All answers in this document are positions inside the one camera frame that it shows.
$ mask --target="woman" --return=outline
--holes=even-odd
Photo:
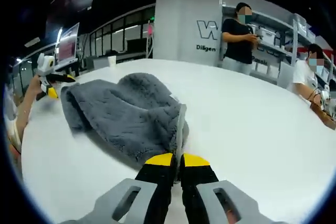
[[[306,60],[295,63],[292,81],[287,90],[307,101],[321,105],[321,95],[317,92],[318,82],[315,72],[324,67],[323,50],[317,44],[310,44]]]
[[[252,50],[257,47],[257,36],[247,26],[252,18],[252,10],[248,4],[239,3],[235,9],[235,18],[228,18],[222,25],[223,41],[227,42],[227,50],[223,60],[223,68],[250,75],[252,66]]]
[[[20,161],[21,143],[25,127],[28,123],[29,113],[36,95],[41,92],[39,78],[38,76],[34,76],[30,81],[23,102],[18,107],[17,117],[14,120],[10,120],[8,116],[4,114],[9,140],[9,150],[17,165],[19,165],[18,163]]]

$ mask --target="logo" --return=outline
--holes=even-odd
[[[213,40],[217,40],[214,36],[214,33],[218,31],[218,26],[215,21],[197,20],[197,25],[199,35],[202,39],[210,39],[210,37],[212,37]]]
[[[260,59],[254,57],[254,56],[252,56],[252,60],[255,61],[256,63],[267,66],[267,61],[266,60],[260,60]]]
[[[213,48],[213,47],[206,47],[206,46],[202,46],[202,45],[196,45],[196,49],[197,50],[203,50],[203,51],[211,51],[211,52],[215,52],[216,51],[216,48]]]

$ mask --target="white shirt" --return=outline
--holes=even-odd
[[[310,104],[305,98],[303,98],[300,94],[298,94],[295,83],[304,84],[311,89],[316,89],[318,87],[318,82],[315,73],[310,69],[309,65],[305,60],[298,60],[295,64],[293,79],[289,83],[287,90],[297,94],[299,97],[304,99],[306,102]]]

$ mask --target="face mask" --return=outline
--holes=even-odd
[[[310,66],[315,67],[317,65],[317,60],[316,59],[309,59],[308,63],[309,63]]]
[[[317,73],[322,73],[323,67],[324,66],[316,66],[316,72]]]
[[[238,15],[238,20],[242,23],[242,24],[248,24],[251,22],[252,20],[252,15]]]

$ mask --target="black t-shirt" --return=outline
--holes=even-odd
[[[245,35],[252,34],[253,30],[250,26],[243,25],[235,19],[228,18],[222,25],[222,32],[232,35]],[[225,57],[229,57],[242,63],[252,64],[252,48],[252,43],[247,40],[228,42]]]

